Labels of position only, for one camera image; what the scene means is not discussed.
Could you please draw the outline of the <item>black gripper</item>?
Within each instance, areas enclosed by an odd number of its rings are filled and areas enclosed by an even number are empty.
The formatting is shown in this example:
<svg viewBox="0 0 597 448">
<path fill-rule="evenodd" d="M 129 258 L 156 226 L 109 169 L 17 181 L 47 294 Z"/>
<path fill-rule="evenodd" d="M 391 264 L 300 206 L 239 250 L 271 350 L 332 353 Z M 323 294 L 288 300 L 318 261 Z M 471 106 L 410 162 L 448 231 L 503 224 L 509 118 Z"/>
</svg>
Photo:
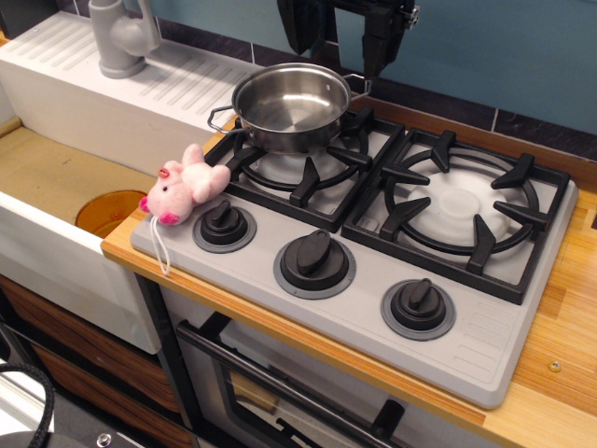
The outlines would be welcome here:
<svg viewBox="0 0 597 448">
<path fill-rule="evenodd" d="M 326 1 L 365 18 L 362 37 L 364 76 L 378 77 L 396 60 L 405 31 L 416 25 L 419 9 L 414 1 Z M 278 0 L 285 35 L 294 52 L 315 49 L 320 40 L 321 4 L 313 0 Z"/>
</svg>

